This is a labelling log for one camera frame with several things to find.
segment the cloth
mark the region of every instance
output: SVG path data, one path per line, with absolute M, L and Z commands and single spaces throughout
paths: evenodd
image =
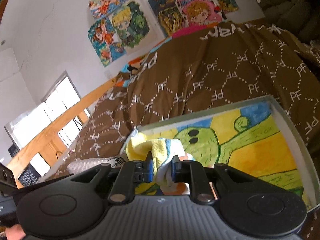
M 92 158 L 87 160 L 76 160 L 71 162 L 67 169 L 68 172 L 73 174 L 81 173 L 86 171 L 94 166 L 97 166 L 101 163 L 109 163 L 112 168 L 121 167 L 124 163 L 128 161 L 126 154 L 121 154 L 119 156 L 110 157 L 110 158 Z
M 289 32 L 266 23 L 220 23 L 167 39 L 144 60 L 136 74 L 118 75 L 127 87 L 116 85 L 100 98 L 54 177 L 68 174 L 75 159 L 118 155 L 139 125 L 268 94 L 317 149 L 320 84 L 311 70 L 319 70 L 320 57 Z
M 173 184 L 171 160 L 175 155 L 185 155 L 180 140 L 164 138 L 146 140 L 143 133 L 138 133 L 130 138 L 126 147 L 126 153 L 130 161 L 144 161 L 150 151 L 153 158 L 153 181 L 160 186 L 170 187 Z

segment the screw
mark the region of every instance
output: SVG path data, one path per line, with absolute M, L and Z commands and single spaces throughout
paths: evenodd
M 212 200 L 212 196 L 209 194 L 201 193 L 198 195 L 197 199 L 201 202 L 210 202 Z
M 125 201 L 126 197 L 123 194 L 113 194 L 110 197 L 110 200 L 112 200 L 113 202 L 123 202 Z

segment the yellow cloth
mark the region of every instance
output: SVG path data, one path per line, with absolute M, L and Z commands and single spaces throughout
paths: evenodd
M 152 153 L 153 177 L 155 180 L 159 167 L 167 160 L 170 154 L 169 149 L 166 148 L 165 139 L 147 140 L 143 133 L 138 133 L 136 136 L 130 138 L 126 146 L 129 161 L 144 161 L 149 151 Z

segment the brown blanket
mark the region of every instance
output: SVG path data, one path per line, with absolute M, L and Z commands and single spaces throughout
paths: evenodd
M 99 100 L 55 177 L 75 159 L 117 155 L 135 126 L 268 94 L 308 145 L 320 129 L 320 84 L 309 69 L 320 63 L 316 53 L 266 24 L 221 23 L 175 38 L 145 58 L 128 88 L 113 87 Z

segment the pink picture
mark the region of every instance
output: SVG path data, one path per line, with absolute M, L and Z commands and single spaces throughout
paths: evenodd
M 176 0 L 187 26 L 207 25 L 223 20 L 218 0 Z

